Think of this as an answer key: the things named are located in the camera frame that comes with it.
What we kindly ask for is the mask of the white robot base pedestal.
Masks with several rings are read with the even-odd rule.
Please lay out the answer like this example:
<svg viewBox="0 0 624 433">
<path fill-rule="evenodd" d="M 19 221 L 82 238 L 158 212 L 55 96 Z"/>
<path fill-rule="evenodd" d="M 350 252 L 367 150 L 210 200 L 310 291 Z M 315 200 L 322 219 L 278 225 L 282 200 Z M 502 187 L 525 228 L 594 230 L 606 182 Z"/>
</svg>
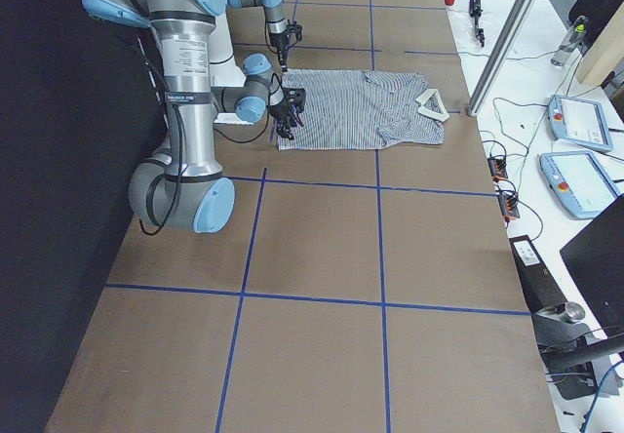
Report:
<svg viewBox="0 0 624 433">
<path fill-rule="evenodd" d="M 244 87 L 246 81 L 246 76 L 235 59 L 227 15 L 225 13 L 218 16 L 205 14 L 205 18 L 214 26 L 208 36 L 210 102 L 217 109 L 214 122 L 225 125 L 251 126 L 252 122 L 241 119 L 235 111 L 225 112 L 217 99 L 217 88 L 240 89 Z"/>
</svg>

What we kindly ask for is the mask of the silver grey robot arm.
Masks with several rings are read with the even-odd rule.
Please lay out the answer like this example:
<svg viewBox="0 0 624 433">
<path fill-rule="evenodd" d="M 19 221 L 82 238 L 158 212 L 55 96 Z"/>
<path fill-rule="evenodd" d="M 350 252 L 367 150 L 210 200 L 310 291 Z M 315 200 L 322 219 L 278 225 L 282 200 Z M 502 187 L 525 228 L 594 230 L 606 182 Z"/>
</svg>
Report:
<svg viewBox="0 0 624 433">
<path fill-rule="evenodd" d="M 236 9 L 262 8 L 265 45 L 277 57 L 281 70 L 287 72 L 290 50 L 302 41 L 303 27 L 286 18 L 285 0 L 228 0 L 228 4 Z"/>
<path fill-rule="evenodd" d="M 153 67 L 168 134 L 132 176 L 129 201 L 149 236 L 166 227 L 215 233 L 229 220 L 235 187 L 215 157 L 215 121 L 222 113 L 246 124 L 273 118 L 280 137 L 301 125 L 306 94 L 288 88 L 288 68 L 301 26 L 288 20 L 285 0 L 82 0 L 97 19 L 152 32 L 161 64 Z M 255 53 L 234 60 L 226 11 L 262 9 L 270 62 Z"/>
</svg>

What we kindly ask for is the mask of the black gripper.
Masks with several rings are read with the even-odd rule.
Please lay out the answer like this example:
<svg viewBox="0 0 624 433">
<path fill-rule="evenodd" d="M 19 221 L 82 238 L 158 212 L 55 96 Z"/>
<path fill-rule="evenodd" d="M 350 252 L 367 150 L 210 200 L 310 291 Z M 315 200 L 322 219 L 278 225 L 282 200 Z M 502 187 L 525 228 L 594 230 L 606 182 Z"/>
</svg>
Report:
<svg viewBox="0 0 624 433">
<path fill-rule="evenodd" d="M 287 72 L 290 49 L 302 41 L 303 27 L 296 20 L 270 23 L 270 46 L 275 50 L 281 70 Z"/>
<path fill-rule="evenodd" d="M 280 138 L 294 140 L 293 129 L 303 125 L 301 114 L 304 111 L 306 90 L 303 88 L 282 87 L 278 90 L 282 98 L 270 104 L 270 115 L 276 123 Z"/>
</svg>

